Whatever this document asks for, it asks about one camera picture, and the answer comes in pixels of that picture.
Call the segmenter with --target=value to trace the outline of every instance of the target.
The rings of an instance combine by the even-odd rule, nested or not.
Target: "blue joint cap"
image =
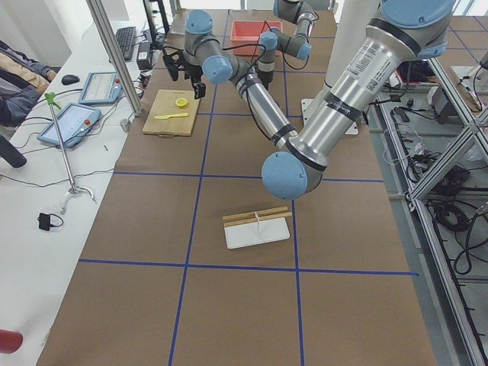
[[[212,28],[212,17],[206,11],[192,10],[186,18],[185,30],[190,34],[209,34]]]
[[[294,200],[307,191],[307,172],[288,152],[271,154],[262,165],[261,175],[268,192],[281,200]]]
[[[382,0],[384,17],[400,28],[416,29],[440,21],[452,12],[455,0]]]
[[[298,50],[297,58],[305,60],[310,56],[312,52],[312,45],[310,43],[304,43],[302,47]]]
[[[212,84],[223,84],[232,77],[233,70],[229,59],[221,55],[207,57],[201,68]]]
[[[440,44],[438,46],[424,48],[422,51],[420,51],[420,53],[417,55],[415,60],[431,59],[433,57],[438,57],[445,52],[447,47],[448,47],[448,44],[444,43],[444,44]]]
[[[271,31],[264,32],[259,37],[259,43],[266,47],[266,50],[276,50],[278,45],[278,37]]]
[[[273,15],[275,17],[278,17],[278,2],[280,0],[274,0],[274,4],[273,4]]]

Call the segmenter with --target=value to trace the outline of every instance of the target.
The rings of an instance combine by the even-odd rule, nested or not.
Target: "red cylinder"
[[[14,353],[21,347],[23,340],[19,332],[0,329],[0,353]]]

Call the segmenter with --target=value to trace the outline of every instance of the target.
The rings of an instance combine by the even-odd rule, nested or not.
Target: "wooden cutting board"
[[[177,107],[175,101],[178,98],[186,98],[188,104],[183,108]],[[149,135],[190,136],[199,104],[200,99],[194,99],[193,91],[160,89],[147,116],[143,133]],[[155,116],[184,112],[188,113],[188,117],[169,118],[167,120],[154,118]]]

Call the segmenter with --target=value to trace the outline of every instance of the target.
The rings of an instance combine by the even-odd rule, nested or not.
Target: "green clip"
[[[47,104],[51,104],[54,107],[61,109],[61,106],[54,101],[54,97],[56,97],[56,93],[54,92],[46,93],[44,94],[44,97],[46,97]]]

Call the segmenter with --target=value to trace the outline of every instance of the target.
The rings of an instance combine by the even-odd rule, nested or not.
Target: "blue tablet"
[[[65,147],[72,147],[90,131],[100,119],[101,112],[97,108],[87,105],[69,103],[58,114],[59,128]],[[58,134],[51,122],[38,135],[37,139],[43,143],[59,145]]]
[[[78,102],[84,105],[113,104],[122,94],[122,84],[115,72],[90,72]]]

